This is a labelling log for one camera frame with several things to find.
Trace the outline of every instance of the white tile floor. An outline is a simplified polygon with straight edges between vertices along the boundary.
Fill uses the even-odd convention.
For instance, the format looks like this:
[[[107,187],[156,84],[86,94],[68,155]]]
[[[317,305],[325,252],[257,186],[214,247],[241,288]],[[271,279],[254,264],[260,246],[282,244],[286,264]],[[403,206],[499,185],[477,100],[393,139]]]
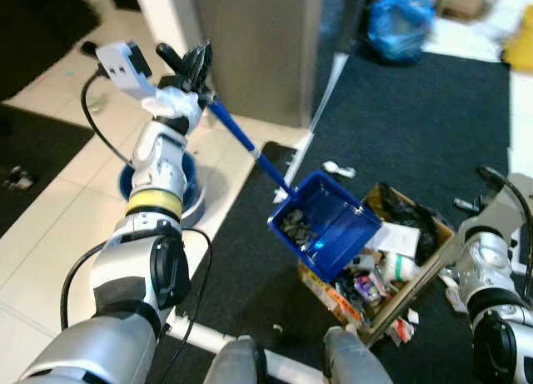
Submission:
[[[531,0],[502,0],[505,11],[520,11]],[[96,42],[135,39],[159,77],[165,67],[153,51],[151,35],[139,13],[110,11],[104,24],[88,38]],[[460,57],[495,61],[495,49],[481,35],[480,26],[438,19],[426,50]],[[79,92],[95,69],[94,61],[70,52],[17,96],[12,105],[86,126]],[[105,94],[107,104],[96,115],[102,130],[125,152],[131,152],[148,116],[137,102],[103,80],[93,94]],[[533,77],[511,74],[512,171],[533,176]],[[258,146],[277,141],[295,147],[306,130],[279,127],[239,117],[237,119]],[[252,167],[252,160],[218,123],[202,124],[190,138],[188,150],[199,165],[199,177],[207,182],[207,213],[199,227],[214,237]],[[125,202],[117,189],[122,164],[92,139],[61,171],[37,200],[0,238],[0,342],[17,357],[0,358],[0,384],[12,382],[23,368],[59,331],[58,302],[62,280],[81,253],[109,236],[122,216]],[[187,257],[194,271],[205,245],[186,233]],[[94,311],[88,289],[88,263],[72,287],[69,311],[72,322]]]

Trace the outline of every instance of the yellow band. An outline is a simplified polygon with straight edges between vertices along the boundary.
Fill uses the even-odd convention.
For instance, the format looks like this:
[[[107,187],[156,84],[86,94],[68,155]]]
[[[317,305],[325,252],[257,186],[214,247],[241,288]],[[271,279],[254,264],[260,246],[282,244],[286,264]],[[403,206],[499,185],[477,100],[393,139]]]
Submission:
[[[127,203],[126,212],[138,207],[160,207],[182,217],[182,202],[170,192],[163,190],[143,190],[132,195]]]

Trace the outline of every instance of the blue dustpan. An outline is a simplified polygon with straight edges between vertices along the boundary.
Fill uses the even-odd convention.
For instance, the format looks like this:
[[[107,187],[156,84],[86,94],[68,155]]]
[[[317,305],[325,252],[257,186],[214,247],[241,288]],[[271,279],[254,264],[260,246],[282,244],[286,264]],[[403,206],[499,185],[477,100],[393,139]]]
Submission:
[[[333,280],[377,232],[381,221],[322,172],[312,173],[292,190],[220,102],[212,103],[209,108],[286,191],[288,197],[268,218],[269,226],[320,279]],[[306,243],[300,245],[281,229],[283,219],[296,209],[303,212],[305,224],[312,232]]]

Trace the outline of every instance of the yellow object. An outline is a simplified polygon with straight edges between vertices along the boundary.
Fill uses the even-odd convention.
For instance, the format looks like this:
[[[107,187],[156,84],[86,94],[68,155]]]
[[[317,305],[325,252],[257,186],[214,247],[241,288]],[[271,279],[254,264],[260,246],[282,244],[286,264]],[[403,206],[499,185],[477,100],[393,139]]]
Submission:
[[[524,11],[518,33],[506,42],[502,59],[515,70],[533,72],[533,5]]]
[[[178,219],[182,217],[182,201],[163,190],[143,190],[133,194],[127,203],[126,211],[130,212],[138,207],[160,207],[174,213]]]

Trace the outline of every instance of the white paper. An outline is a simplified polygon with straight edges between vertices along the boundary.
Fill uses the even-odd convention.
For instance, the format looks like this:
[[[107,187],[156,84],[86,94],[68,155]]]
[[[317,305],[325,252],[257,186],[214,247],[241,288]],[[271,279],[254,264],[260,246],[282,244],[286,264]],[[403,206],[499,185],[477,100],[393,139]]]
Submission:
[[[419,324],[420,318],[418,317],[418,312],[413,311],[411,308],[407,311],[407,320],[409,323]]]
[[[381,228],[366,243],[365,247],[414,258],[419,236],[420,230],[418,228],[383,222]]]

